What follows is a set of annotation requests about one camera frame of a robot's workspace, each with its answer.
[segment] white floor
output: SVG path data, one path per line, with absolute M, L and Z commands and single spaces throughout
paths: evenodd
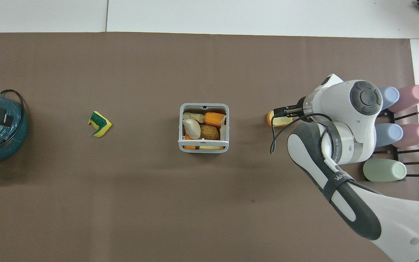
M 0 32 L 170 32 L 410 38 L 419 83 L 413 0 L 0 0 Z

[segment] green and yellow sponge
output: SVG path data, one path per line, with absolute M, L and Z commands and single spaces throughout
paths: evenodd
M 93 136 L 96 136 L 97 138 L 102 137 L 113 125 L 108 119 L 98 113 L 98 111 L 93 112 L 92 116 L 90 117 L 90 121 L 88 121 L 88 124 L 91 124 L 97 130 L 95 133 L 93 133 Z

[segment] robotic arm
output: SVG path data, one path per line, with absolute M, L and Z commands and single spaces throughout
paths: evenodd
M 338 165 L 362 162 L 374 151 L 374 121 L 382 96 L 367 81 L 342 81 L 329 75 L 287 116 L 311 113 L 289 135 L 292 160 L 307 173 L 326 200 L 357 234 L 365 237 L 396 262 L 419 262 L 419 201 L 383 196 L 360 184 Z

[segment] brown paper sheet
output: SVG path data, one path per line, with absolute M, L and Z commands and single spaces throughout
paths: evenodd
M 409 40 L 0 33 L 0 91 L 27 104 L 25 144 L 0 163 L 3 261 L 390 261 L 356 235 L 265 115 L 330 73 L 414 84 Z M 179 107 L 225 103 L 230 147 L 188 154 Z M 93 111 L 113 126 L 92 136 Z M 361 164 L 344 166 L 363 181 Z M 366 183 L 419 201 L 419 178 Z

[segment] gray strap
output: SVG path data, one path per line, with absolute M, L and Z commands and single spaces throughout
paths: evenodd
M 340 184 L 346 182 L 347 180 L 354 180 L 347 172 L 345 171 L 337 171 L 334 173 L 333 176 L 329 177 L 328 181 L 326 182 L 323 188 L 323 196 L 326 198 L 328 202 L 331 202 L 332 194 L 336 191 L 337 187 Z

